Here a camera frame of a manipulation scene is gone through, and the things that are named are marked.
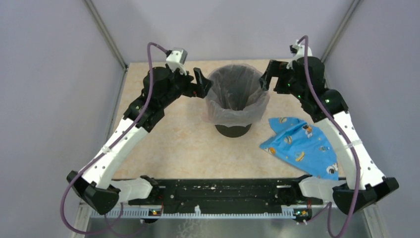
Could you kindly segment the translucent pink trash bag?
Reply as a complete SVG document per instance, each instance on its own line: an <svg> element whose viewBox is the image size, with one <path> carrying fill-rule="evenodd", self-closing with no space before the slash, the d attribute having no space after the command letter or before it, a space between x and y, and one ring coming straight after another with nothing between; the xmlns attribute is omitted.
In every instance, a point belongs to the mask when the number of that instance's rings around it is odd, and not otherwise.
<svg viewBox="0 0 420 238"><path fill-rule="evenodd" d="M263 73L249 64L228 64L213 70L213 85L205 98L203 120L226 127L259 122L268 106L269 93L261 88Z"/></svg>

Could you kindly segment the black plastic trash bin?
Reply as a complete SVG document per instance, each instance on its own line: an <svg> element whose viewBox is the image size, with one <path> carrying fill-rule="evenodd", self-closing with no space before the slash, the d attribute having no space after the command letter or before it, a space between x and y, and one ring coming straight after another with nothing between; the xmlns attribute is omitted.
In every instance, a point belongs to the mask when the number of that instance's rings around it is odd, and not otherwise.
<svg viewBox="0 0 420 238"><path fill-rule="evenodd" d="M245 135L252 127L252 124L249 124L247 126L231 126L227 127L224 125L216 124L215 128L216 130L223 136L229 137L229 138L238 138L243 135Z"/></svg>

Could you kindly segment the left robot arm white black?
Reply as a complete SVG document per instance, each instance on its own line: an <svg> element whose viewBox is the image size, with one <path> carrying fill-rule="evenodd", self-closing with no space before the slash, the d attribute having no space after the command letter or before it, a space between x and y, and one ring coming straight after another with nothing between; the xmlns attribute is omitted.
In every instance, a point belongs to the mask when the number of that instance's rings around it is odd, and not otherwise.
<svg viewBox="0 0 420 238"><path fill-rule="evenodd" d="M98 155L79 172L71 171L67 180L75 193L100 215L117 204L141 199L147 205L158 201L157 182L148 176L114 180L113 176L133 148L164 117L164 110L181 96L205 98L213 82L199 68L193 75L171 70L168 65L149 70L144 88L124 112L114 134Z"/></svg>

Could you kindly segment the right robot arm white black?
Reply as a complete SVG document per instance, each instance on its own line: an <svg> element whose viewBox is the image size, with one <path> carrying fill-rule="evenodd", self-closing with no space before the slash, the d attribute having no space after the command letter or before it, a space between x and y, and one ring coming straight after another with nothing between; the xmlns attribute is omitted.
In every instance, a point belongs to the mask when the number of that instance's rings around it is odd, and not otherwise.
<svg viewBox="0 0 420 238"><path fill-rule="evenodd" d="M374 163L353 127L348 106L342 95L325 86L325 66L320 59L298 57L290 62L270 60L260 78L263 90L268 90L272 78L277 78L274 91L290 94L301 103L332 144L344 180L332 181L315 176L298 178L298 186L290 191L296 204L310 197L333 202L338 209L352 215L385 198L399 188L396 178L387 177Z"/></svg>

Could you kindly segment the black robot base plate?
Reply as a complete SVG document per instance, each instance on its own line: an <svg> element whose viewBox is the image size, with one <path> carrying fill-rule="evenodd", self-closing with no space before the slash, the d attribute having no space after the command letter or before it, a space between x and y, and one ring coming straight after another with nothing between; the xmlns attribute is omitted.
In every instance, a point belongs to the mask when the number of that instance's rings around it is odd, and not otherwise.
<svg viewBox="0 0 420 238"><path fill-rule="evenodd" d="M156 179L148 198L129 205L162 205L166 214L185 214L198 206L204 214L281 213L284 206L321 205L306 198L296 178Z"/></svg>

